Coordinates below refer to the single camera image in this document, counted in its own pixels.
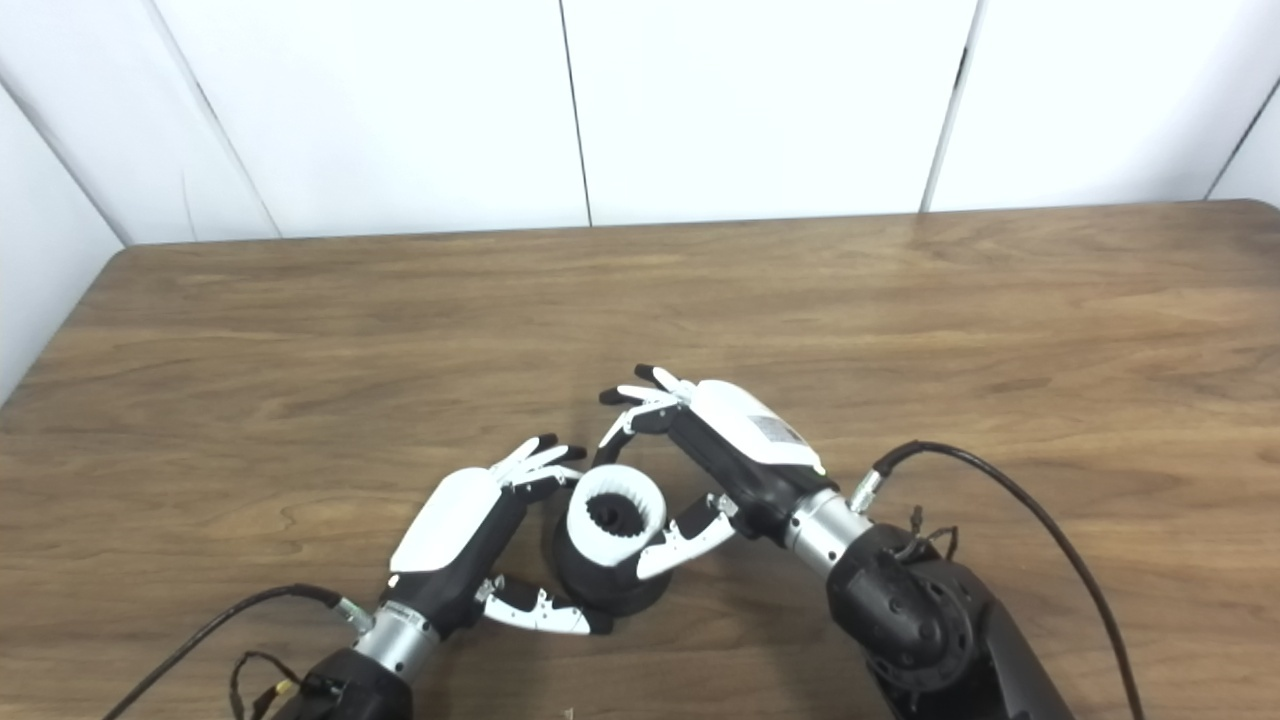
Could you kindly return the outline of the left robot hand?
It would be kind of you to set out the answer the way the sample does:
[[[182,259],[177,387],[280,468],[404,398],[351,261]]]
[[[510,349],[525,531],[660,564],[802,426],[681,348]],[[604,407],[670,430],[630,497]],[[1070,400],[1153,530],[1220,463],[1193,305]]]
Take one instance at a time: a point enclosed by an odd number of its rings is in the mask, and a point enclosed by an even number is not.
[[[531,632],[608,635],[614,621],[545,588],[493,575],[532,503],[572,488],[585,448],[535,436],[490,466],[452,471],[430,493],[389,561],[379,602],[422,618],[447,639],[480,618]]]

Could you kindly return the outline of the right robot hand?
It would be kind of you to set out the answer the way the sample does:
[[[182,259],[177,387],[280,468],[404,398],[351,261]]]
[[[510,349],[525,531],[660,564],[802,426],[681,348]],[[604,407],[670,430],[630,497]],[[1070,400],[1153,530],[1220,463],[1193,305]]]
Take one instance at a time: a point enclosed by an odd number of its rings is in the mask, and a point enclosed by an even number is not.
[[[634,436],[664,436],[721,488],[666,523],[625,560],[639,580],[666,574],[732,536],[767,538],[828,577],[847,547],[870,529],[826,475],[815,450],[778,414],[726,380],[680,379],[640,364],[645,386],[600,392],[626,409],[602,437],[594,465],[614,464]]]

